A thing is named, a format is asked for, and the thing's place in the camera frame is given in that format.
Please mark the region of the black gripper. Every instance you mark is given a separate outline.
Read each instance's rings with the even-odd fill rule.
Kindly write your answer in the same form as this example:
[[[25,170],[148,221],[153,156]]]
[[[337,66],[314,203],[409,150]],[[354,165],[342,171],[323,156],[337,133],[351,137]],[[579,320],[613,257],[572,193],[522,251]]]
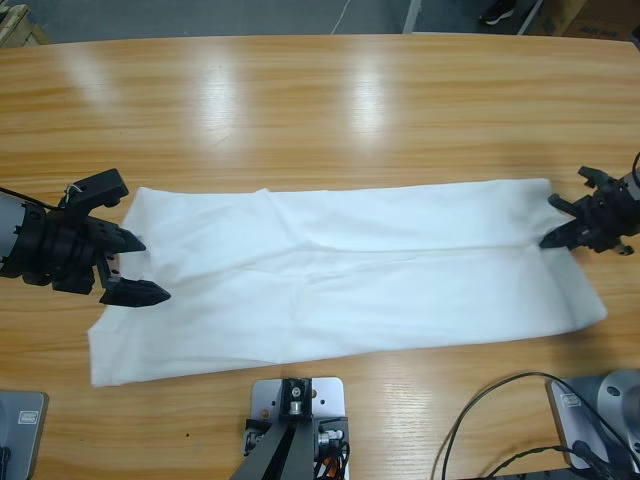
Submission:
[[[547,201],[580,222],[568,222],[547,233],[541,249],[588,247],[596,253],[612,250],[630,256],[635,250],[622,238],[639,233],[639,186],[633,177],[590,177],[590,196],[570,202],[557,193]]]
[[[118,224],[93,217],[74,223],[61,212],[16,204],[3,227],[3,276],[77,294],[89,294],[99,278],[102,304],[154,306],[169,300],[170,293],[152,281],[124,278],[116,262],[117,254],[145,250]]]

